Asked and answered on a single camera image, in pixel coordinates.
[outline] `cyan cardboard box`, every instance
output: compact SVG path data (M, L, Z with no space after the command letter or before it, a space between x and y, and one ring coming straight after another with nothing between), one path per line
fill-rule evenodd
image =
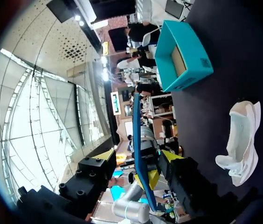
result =
M165 92L182 90L214 72L199 38L185 22L164 21L155 61Z

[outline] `shoe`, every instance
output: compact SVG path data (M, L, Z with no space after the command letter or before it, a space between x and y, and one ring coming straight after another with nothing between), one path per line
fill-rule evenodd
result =
M260 102L236 103L230 110L230 119L228 155L216 156L215 162L219 167L229 169L232 183L240 186L249 179L258 163L254 137L260 126Z

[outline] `ceiling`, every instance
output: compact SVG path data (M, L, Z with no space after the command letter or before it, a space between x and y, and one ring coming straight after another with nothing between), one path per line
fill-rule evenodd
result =
M0 47L37 66L67 77L67 70L99 58L77 21L64 23L46 6L50 0L34 0L6 31Z

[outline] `black table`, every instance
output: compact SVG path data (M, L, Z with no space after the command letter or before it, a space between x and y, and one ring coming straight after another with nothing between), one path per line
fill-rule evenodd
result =
M251 186L263 194L263 17L242 2L195 1L186 22L200 38L214 73L183 91L172 92L185 156L193 157L201 173L218 184L220 195L232 191L239 198ZM216 165L215 157L227 154L229 110L241 99L261 103L261 124L255 136L259 162L250 179L235 187L228 171ZM251 204L237 223L247 221L260 204L263 200Z

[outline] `glass wall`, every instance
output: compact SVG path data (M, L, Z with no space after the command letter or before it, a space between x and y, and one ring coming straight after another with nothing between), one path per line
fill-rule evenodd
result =
M0 190L8 202L19 199L22 186L38 190L43 185L58 192L73 155L81 152L82 159L109 137L104 136L87 88L77 88L79 126L73 84L1 50Z

